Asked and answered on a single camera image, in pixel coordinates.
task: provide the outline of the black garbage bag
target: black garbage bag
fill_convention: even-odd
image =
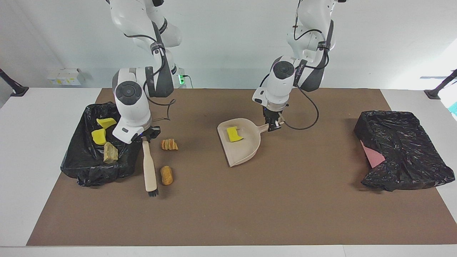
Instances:
[[[113,118],[119,122],[121,115],[112,102],[87,106],[60,167],[65,175],[78,179],[78,184],[83,187],[100,186],[132,175],[142,145],[139,138],[129,145],[121,142],[112,135],[115,126],[111,126],[106,130],[106,140],[117,148],[119,160],[112,164],[104,163],[103,145],[95,144],[91,134],[102,128],[97,118]]]
[[[363,144],[385,157],[362,180],[369,188],[415,190],[455,180],[419,120],[410,112],[362,112],[354,132]]]

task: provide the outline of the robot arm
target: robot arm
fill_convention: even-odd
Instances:
[[[281,56],[273,62],[266,86],[255,91],[252,100],[263,106],[268,131],[280,129],[280,113],[287,106],[294,87],[304,91],[319,88],[332,48],[333,21],[331,13],[335,2],[346,0],[300,0],[296,24],[287,34],[294,57]]]
[[[179,45],[181,33],[157,8],[163,1],[110,0],[109,3],[114,24],[136,45],[151,53],[154,60],[152,66],[123,68],[113,77],[116,106],[121,114],[113,135],[130,144],[151,127],[148,97],[167,97],[173,92],[178,68],[165,47]],[[162,22],[160,28],[156,21]],[[167,35],[166,43],[161,33]]]

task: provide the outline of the brush bristles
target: brush bristles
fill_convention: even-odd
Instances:
[[[155,189],[152,192],[148,192],[148,194],[149,194],[149,197],[156,197],[159,195],[159,189]]]

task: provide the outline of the yellow sponge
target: yellow sponge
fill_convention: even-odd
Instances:
[[[92,131],[92,139],[97,145],[106,144],[106,130],[102,128]]]
[[[112,125],[117,124],[117,122],[113,118],[97,119],[97,122],[104,129],[107,129],[107,128],[111,127]]]
[[[237,128],[238,127],[227,128],[228,139],[230,142],[236,142],[243,139],[243,137],[238,136],[238,132],[236,131]]]

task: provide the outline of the yellow object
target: yellow object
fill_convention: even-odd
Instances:
[[[106,144],[106,130],[102,128],[92,131],[92,139],[97,145]]]
[[[236,142],[243,139],[243,137],[238,136],[238,131],[236,131],[237,128],[238,127],[227,128],[228,139],[230,142]]]
[[[178,145],[173,138],[162,140],[160,146],[163,150],[179,150]]]
[[[160,174],[162,175],[162,184],[168,186],[173,183],[173,173],[171,172],[170,166],[163,166],[160,169]]]
[[[117,122],[113,118],[97,119],[97,123],[100,124],[100,126],[104,129],[107,129],[112,125],[117,124]]]

